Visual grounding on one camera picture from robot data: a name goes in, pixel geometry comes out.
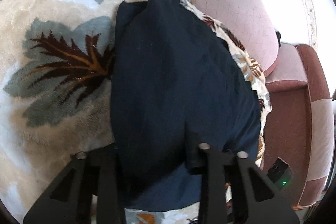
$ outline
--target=black fabric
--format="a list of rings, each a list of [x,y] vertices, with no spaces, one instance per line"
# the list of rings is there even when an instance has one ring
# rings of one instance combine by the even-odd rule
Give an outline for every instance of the black fabric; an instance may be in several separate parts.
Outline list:
[[[260,107],[225,41],[179,0],[122,3],[115,30],[111,125],[128,208],[199,201],[185,167],[185,126],[202,141],[256,158]]]

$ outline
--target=silver screw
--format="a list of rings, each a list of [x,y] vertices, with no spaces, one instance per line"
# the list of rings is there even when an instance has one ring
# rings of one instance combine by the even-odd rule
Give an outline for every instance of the silver screw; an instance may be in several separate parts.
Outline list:
[[[78,152],[75,154],[75,158],[78,160],[84,160],[86,159],[86,153],[85,152]]]
[[[209,150],[210,149],[210,145],[208,143],[200,143],[198,145],[199,149],[201,150]]]
[[[248,158],[249,155],[245,151],[240,151],[240,152],[237,153],[237,156],[238,156],[238,158],[246,159],[246,158]]]

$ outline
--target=dark blue cloth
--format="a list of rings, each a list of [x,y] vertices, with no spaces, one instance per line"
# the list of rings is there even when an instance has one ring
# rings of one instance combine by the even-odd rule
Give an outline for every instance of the dark blue cloth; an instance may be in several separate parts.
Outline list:
[[[227,43],[179,0],[121,3],[111,125],[128,208],[167,211],[200,199],[185,167],[185,124],[202,142],[255,159],[260,107]]]

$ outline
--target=beige blanket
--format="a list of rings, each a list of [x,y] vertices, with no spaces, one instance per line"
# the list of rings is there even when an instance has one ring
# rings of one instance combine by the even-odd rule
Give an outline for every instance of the beige blanket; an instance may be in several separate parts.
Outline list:
[[[0,199],[21,223],[70,154],[113,142],[110,79],[116,11],[122,1],[0,0]],[[227,41],[232,58],[261,105],[257,164],[271,111],[257,61],[221,22],[181,4]],[[148,214],[127,211],[128,222],[185,223],[197,204]]]

